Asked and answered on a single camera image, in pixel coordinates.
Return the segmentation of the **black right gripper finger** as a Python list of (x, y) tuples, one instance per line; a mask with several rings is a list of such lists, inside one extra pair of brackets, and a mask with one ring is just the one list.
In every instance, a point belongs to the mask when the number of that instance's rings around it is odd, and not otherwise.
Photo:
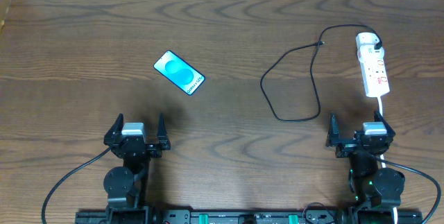
[(340, 137), (339, 125), (336, 120), (335, 113), (330, 113), (330, 124), (329, 130), (327, 133), (327, 139), (325, 145), (327, 147), (337, 147), (337, 146), (346, 146), (349, 144), (354, 144), (355, 140), (353, 138), (342, 138)]
[(392, 127), (390, 127), (390, 125), (386, 122), (386, 120), (384, 119), (382, 114), (379, 112), (379, 110), (374, 111), (374, 122), (380, 122), (381, 124), (383, 124), (384, 127), (386, 128), (388, 136), (390, 136), (390, 137), (395, 136), (394, 129), (392, 129)]

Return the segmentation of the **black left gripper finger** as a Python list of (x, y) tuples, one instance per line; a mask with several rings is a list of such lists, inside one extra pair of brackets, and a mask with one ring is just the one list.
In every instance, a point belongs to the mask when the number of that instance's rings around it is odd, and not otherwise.
[(157, 140), (159, 141), (159, 145), (162, 150), (170, 150), (171, 142), (169, 140), (169, 136), (167, 134), (167, 129), (164, 124), (164, 116), (160, 114), (158, 127), (157, 127)]
[(116, 121), (112, 124), (111, 128), (106, 132), (103, 143), (106, 146), (111, 146), (121, 135), (123, 129), (123, 114), (120, 113)]

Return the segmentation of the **blue Galaxy smartphone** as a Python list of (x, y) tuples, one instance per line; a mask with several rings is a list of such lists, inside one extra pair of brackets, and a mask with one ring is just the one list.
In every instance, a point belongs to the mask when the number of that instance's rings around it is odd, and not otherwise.
[(153, 68), (188, 96), (193, 95), (205, 82), (205, 76), (201, 72), (171, 50), (163, 53)]

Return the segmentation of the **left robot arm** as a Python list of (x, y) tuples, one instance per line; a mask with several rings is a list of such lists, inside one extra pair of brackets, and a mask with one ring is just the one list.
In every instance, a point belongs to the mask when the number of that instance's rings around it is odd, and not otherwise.
[(108, 194), (104, 223), (149, 224), (162, 220), (144, 202), (150, 161), (161, 158), (162, 152), (171, 148), (162, 115), (156, 139), (149, 144), (144, 124), (124, 123), (122, 114), (106, 132), (104, 144), (123, 160), (123, 165), (114, 167), (104, 177), (103, 187)]

